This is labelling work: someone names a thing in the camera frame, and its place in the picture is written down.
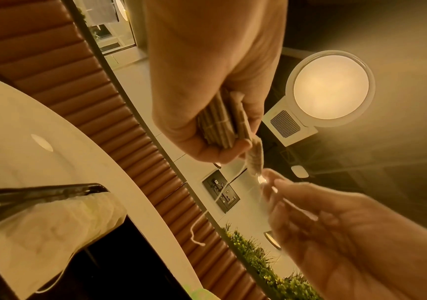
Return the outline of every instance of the hand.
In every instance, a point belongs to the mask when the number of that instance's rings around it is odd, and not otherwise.
[[[263,176],[275,239],[326,300],[427,300],[427,229],[362,194]]]
[[[196,116],[220,86],[245,94],[253,132],[283,44],[287,1],[146,1],[153,119],[180,149],[197,160],[227,163],[251,147],[207,145]]]

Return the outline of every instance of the string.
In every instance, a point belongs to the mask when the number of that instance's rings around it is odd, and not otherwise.
[[[73,258],[73,256],[75,256],[75,253],[76,253],[76,251],[70,255],[70,258],[68,259],[68,262],[66,263],[66,266],[63,268],[63,270],[61,271],[61,273],[59,274],[59,276],[55,280],[55,282],[52,283],[48,288],[46,288],[44,290],[35,291],[35,294],[42,294],[42,293],[48,292],[49,290],[51,290],[55,286],[55,284],[58,283],[58,281],[60,281],[61,277],[63,276],[63,273],[65,273],[65,270],[68,268],[68,265],[70,264],[71,259]]]
[[[214,203],[216,204],[218,200],[220,200],[220,198],[222,197],[222,193],[223,190],[230,185],[230,183],[235,180],[238,176],[241,175],[241,173],[243,172],[243,169],[246,168],[246,160],[244,161],[243,166],[241,167],[241,169],[239,170],[239,172],[232,177],[232,179],[230,179],[230,181],[227,182],[227,184],[225,184],[225,186],[220,190],[220,194],[218,194],[217,198],[215,199]],[[194,239],[194,233],[193,233],[193,228],[195,227],[195,225],[198,224],[198,222],[200,222],[200,220],[202,220],[202,218],[207,214],[208,210],[205,210],[201,216],[199,216],[197,218],[197,220],[195,220],[195,222],[192,224],[192,226],[190,227],[190,240],[192,241],[192,243],[197,244],[199,246],[205,247],[205,243],[201,243],[201,242],[197,242]]]

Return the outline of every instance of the white countertop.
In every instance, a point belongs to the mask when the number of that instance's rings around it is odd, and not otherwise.
[[[62,117],[0,82],[0,188],[79,183],[100,183],[115,194],[179,283],[202,287],[174,235],[128,175]]]

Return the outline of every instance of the green plant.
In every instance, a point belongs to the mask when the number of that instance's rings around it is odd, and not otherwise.
[[[245,239],[237,230],[231,232],[230,224],[223,230],[244,259],[264,279],[266,284],[281,300],[321,300],[301,273],[292,273],[289,277],[280,278],[271,268],[271,257],[252,239]]]

